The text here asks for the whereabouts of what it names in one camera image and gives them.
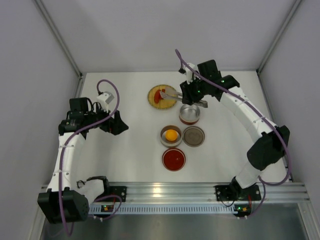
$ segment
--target metal frame edge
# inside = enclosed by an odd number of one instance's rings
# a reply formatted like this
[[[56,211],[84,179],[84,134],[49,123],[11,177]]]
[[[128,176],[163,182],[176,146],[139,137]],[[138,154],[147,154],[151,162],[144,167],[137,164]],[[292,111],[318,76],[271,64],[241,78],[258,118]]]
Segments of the metal frame edge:
[[[274,52],[276,46],[280,42],[284,33],[286,32],[288,26],[292,22],[294,16],[296,15],[296,13],[297,13],[299,7],[302,5],[301,3],[303,1],[304,0],[295,0],[294,3],[292,4],[290,10],[288,11],[287,15],[284,18],[284,21],[282,22],[279,30],[277,31],[275,37],[273,38],[273,41],[271,42],[269,48],[267,49],[266,53],[264,54],[259,67],[256,70],[258,75],[262,72],[262,70],[266,66],[271,54]]]
[[[52,20],[49,12],[46,9],[46,6],[44,5],[42,0],[32,0],[36,9],[39,11],[40,15],[43,17],[44,21],[46,22],[48,28],[50,29],[52,35],[56,39],[57,43],[59,44],[61,50],[63,51],[65,57],[67,58],[68,62],[70,63],[71,67],[73,68],[75,74],[80,79],[82,76],[82,73],[71,55],[69,48],[67,47],[66,42],[64,41],[63,37],[61,36],[58,28],[56,27],[54,21]]]
[[[86,77],[87,77],[87,73],[84,73],[82,75],[82,77],[79,79],[79,82],[78,82],[78,85],[76,86],[76,90],[75,90],[75,94],[74,94],[75,98],[80,98],[82,90],[85,85]]]
[[[320,226],[311,203],[298,203],[301,218],[310,240],[320,240]]]
[[[40,193],[44,193],[46,189],[46,186],[42,186],[40,189]],[[45,220],[46,216],[37,204],[35,216],[27,240],[38,240],[41,238],[41,234],[45,225]]]

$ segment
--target silver bowl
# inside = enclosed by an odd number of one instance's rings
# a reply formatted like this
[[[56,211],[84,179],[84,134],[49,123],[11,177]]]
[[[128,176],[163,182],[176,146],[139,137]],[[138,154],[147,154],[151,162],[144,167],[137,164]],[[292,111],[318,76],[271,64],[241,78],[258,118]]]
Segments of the silver bowl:
[[[178,133],[178,138],[175,141],[169,141],[166,139],[166,131],[170,129],[175,130]],[[182,142],[182,132],[180,128],[174,125],[165,126],[160,132],[160,141],[167,148],[175,148]]]
[[[199,121],[200,108],[196,105],[184,104],[179,112],[180,121],[187,125],[193,125]]]
[[[205,132],[198,126],[188,126],[182,133],[182,139],[189,147],[199,147],[204,143]]]

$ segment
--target egg yolk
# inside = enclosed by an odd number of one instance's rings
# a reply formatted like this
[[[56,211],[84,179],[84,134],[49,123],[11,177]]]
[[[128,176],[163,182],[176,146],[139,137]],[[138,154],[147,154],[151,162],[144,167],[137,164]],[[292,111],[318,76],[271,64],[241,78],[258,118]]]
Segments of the egg yolk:
[[[175,140],[177,140],[178,138],[178,133],[177,131],[173,130],[173,129],[169,129],[165,132],[165,138],[170,141],[173,142]]]

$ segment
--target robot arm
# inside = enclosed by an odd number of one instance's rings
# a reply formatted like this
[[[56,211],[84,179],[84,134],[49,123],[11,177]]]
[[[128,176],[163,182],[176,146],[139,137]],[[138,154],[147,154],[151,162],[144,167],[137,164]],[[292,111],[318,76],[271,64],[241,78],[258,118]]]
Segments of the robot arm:
[[[105,176],[96,176],[87,179],[85,185],[77,188],[77,160],[81,155],[87,133],[90,129],[100,128],[104,132],[118,135],[129,127],[121,120],[120,112],[116,111],[114,118],[109,118],[101,124],[95,125],[81,133],[75,135],[67,145],[64,145],[67,139],[77,130],[83,127],[94,124],[109,116],[109,103],[114,99],[110,92],[102,92],[97,97],[96,109],[91,103],[91,110],[88,108],[88,98],[72,98],[69,101],[70,111],[67,118],[59,124],[59,148],[55,163],[55,168],[52,174],[51,181],[46,189],[46,192],[38,195],[38,204],[45,214],[47,220],[51,224],[61,223],[60,207],[58,200],[59,192],[59,173],[62,173],[62,203],[66,222],[84,221],[88,217],[89,205],[98,197],[110,194],[110,186]],[[62,150],[63,165],[60,170],[60,158]]]
[[[189,69],[185,70],[183,68],[179,70],[180,73],[186,74],[187,77],[187,80],[180,84],[182,103],[192,105],[199,102],[205,95],[215,97],[235,115],[254,142],[253,146],[247,152],[247,164],[240,173],[233,178],[230,184],[233,191],[232,198],[238,200],[241,198],[240,196],[245,189],[250,188],[256,183],[261,171],[267,166],[276,163],[285,155],[285,151],[275,132],[265,123],[265,117],[259,117],[256,112],[245,104],[245,102],[248,102],[253,105],[236,79],[231,75],[222,77],[214,60],[198,64],[197,68],[192,67],[192,69],[198,70],[199,74],[204,78],[244,99],[244,101],[240,101],[232,94],[224,92],[201,79],[192,77],[192,80],[190,80],[190,75],[187,74],[188,71],[190,71]],[[285,144],[288,145],[289,129],[286,126],[278,127],[270,120],[268,120],[268,122],[274,126],[282,136]]]

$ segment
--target white wall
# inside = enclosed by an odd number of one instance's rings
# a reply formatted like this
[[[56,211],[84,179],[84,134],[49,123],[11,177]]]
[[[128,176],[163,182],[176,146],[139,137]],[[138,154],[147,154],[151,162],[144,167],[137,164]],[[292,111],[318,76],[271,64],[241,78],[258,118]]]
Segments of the white wall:
[[[27,238],[76,74],[31,0],[0,1],[0,235]]]
[[[320,1],[302,3],[262,72],[276,122],[291,130],[293,177],[320,219]]]
[[[43,0],[84,72],[255,70],[294,0]]]

